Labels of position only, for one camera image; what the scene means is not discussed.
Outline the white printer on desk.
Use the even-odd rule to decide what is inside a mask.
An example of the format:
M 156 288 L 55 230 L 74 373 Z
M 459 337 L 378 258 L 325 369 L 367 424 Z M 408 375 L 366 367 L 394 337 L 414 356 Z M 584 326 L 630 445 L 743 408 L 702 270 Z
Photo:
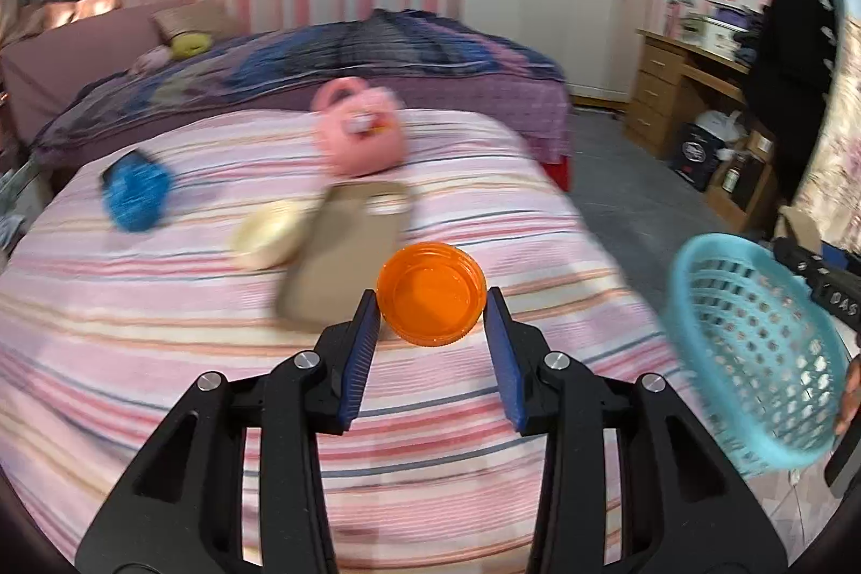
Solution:
M 681 41 L 727 60 L 734 60 L 738 50 L 734 37 L 741 31 L 741 27 L 699 13 L 681 19 Z

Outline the tan pillow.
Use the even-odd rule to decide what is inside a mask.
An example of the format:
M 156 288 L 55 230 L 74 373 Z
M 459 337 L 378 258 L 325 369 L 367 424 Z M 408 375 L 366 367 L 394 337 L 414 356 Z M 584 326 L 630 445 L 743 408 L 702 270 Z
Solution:
M 245 33 L 244 25 L 230 16 L 225 6 L 217 0 L 166 7 L 153 13 L 152 20 L 166 42 L 174 41 L 185 33 L 203 33 L 211 37 L 213 42 L 228 41 Z

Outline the black phone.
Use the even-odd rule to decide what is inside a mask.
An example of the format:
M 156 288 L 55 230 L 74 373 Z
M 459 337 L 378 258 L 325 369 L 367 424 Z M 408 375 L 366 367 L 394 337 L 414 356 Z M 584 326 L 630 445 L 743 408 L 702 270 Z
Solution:
M 140 175 L 146 172 L 149 159 L 140 150 L 133 150 L 118 157 L 101 173 L 101 189 L 104 194 L 130 188 Z

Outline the orange plastic cap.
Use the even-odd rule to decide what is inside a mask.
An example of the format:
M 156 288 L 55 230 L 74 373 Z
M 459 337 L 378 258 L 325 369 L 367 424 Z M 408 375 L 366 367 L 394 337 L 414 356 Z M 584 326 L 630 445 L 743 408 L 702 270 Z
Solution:
M 482 316 L 488 287 L 482 268 L 458 247 L 420 242 L 385 262 L 375 292 L 397 337 L 444 346 L 469 335 Z

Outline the cream round lid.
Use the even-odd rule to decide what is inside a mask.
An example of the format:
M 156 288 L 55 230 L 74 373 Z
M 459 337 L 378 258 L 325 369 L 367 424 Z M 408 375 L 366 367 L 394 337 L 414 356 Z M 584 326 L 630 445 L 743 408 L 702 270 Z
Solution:
M 291 259 L 304 241 L 308 212 L 306 205 L 293 200 L 270 202 L 251 212 L 230 242 L 235 264 L 261 271 Z

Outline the purple bed with blanket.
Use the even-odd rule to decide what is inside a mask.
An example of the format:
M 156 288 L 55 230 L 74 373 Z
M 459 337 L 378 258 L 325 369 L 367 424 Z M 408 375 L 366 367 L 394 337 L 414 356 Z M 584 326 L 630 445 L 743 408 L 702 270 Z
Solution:
M 73 171 L 121 147 L 242 109 L 307 111 L 340 77 L 385 86 L 413 109 L 487 115 L 568 182 L 569 93 L 556 62 L 510 39 L 423 10 L 236 35 L 144 76 L 159 6 L 53 29 L 2 51 L 12 130 L 48 169 Z

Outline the floral curtain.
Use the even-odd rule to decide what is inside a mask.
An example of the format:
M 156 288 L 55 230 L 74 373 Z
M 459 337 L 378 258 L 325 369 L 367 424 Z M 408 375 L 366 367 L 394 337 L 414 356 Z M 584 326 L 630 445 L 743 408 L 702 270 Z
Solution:
M 861 200 L 861 26 L 843 22 L 828 111 L 793 204 L 813 218 L 825 242 L 859 252 Z

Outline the wooden desk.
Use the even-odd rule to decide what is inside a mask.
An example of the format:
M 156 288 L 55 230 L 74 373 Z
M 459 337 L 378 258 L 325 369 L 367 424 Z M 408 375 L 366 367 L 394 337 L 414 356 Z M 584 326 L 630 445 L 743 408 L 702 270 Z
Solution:
M 627 104 L 625 136 L 657 159 L 667 160 L 680 144 L 681 128 L 703 112 L 746 117 L 742 81 L 747 68 L 706 49 L 641 29 L 641 60 Z M 744 207 L 721 188 L 720 167 L 705 191 L 705 201 L 732 233 L 765 226 L 777 203 L 777 178 L 766 166 Z

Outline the pink striped bed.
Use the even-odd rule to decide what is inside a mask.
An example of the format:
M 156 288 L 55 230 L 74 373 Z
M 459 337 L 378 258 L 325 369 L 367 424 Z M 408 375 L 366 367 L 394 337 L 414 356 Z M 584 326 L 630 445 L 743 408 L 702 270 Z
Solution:
M 581 214 L 523 140 L 477 114 L 412 111 L 394 179 L 406 236 L 467 252 L 511 313 L 555 350 L 620 380 L 679 363 Z M 207 370 L 266 373 L 312 344 L 274 316 L 279 271 L 236 267 L 230 239 L 267 202 L 327 185 L 315 119 L 236 112 L 144 143 L 174 172 L 164 222 L 130 235 L 102 205 L 104 163 L 82 167 L 2 275 L 2 465 L 71 558 L 108 492 Z M 361 415 L 320 443 L 346 572 L 520 572 L 545 443 L 512 430 L 482 332 L 419 348 L 379 340 Z

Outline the black box under desk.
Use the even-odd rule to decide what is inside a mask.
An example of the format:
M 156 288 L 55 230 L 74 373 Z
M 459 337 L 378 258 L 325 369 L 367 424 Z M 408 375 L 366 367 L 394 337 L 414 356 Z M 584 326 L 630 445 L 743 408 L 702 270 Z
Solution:
M 705 192 L 721 163 L 719 153 L 725 147 L 727 143 L 712 132 L 695 122 L 687 122 L 681 127 L 670 169 L 696 191 Z

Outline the yellow plush toy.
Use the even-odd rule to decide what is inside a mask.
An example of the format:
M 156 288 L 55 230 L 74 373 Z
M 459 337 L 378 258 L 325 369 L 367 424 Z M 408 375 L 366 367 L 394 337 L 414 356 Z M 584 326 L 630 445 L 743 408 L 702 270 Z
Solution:
M 209 51 L 212 45 L 213 39 L 209 33 L 178 33 L 170 41 L 171 57 L 174 61 L 188 60 L 188 58 L 197 57 L 197 55 Z

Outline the pink toy handbag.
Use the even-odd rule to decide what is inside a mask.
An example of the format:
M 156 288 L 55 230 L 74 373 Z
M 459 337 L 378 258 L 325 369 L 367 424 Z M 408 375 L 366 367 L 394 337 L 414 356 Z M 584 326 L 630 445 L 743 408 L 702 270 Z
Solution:
M 400 165 L 406 157 L 403 102 L 388 87 L 359 77 L 340 77 L 312 97 L 315 140 L 327 171 L 360 178 Z

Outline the brown phone case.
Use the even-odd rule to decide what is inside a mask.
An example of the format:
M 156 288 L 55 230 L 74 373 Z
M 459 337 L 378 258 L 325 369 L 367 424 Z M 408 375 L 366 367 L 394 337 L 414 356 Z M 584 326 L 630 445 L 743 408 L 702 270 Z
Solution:
M 352 319 L 362 294 L 400 251 L 412 206 L 412 190 L 401 182 L 333 185 L 274 296 L 277 321 L 292 331 L 320 332 Z

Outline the black hanging coat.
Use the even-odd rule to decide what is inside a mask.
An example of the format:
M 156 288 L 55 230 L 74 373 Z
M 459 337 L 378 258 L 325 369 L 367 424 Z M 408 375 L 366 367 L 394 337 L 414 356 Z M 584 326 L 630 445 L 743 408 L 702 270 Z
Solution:
M 834 84 L 843 0 L 772 0 L 743 84 L 747 108 L 775 142 L 778 197 L 793 201 Z

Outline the white bag under desk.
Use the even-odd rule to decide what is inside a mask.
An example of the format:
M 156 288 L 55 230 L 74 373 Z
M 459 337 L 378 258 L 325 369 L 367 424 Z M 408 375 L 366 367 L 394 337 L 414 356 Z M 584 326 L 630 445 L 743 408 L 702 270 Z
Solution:
M 695 124 L 725 144 L 736 144 L 738 140 L 747 136 L 740 111 L 732 111 L 731 114 L 705 111 L 695 119 Z

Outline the light blue plastic basket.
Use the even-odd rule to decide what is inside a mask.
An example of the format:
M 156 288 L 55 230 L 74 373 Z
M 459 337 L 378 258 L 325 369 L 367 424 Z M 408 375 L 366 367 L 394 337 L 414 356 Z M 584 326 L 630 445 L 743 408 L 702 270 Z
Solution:
M 766 247 L 727 233 L 688 240 L 662 320 L 738 472 L 801 469 L 832 450 L 848 352 L 810 288 Z

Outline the blue crumpled plastic wrap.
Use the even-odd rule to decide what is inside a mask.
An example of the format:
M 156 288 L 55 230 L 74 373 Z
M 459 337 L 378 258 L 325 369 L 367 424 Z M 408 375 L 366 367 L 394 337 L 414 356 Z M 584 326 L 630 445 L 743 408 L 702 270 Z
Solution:
M 130 188 L 108 194 L 101 189 L 108 216 L 124 232 L 147 232 L 159 223 L 174 181 L 164 163 L 146 152 L 142 153 L 149 159 L 149 165 Z

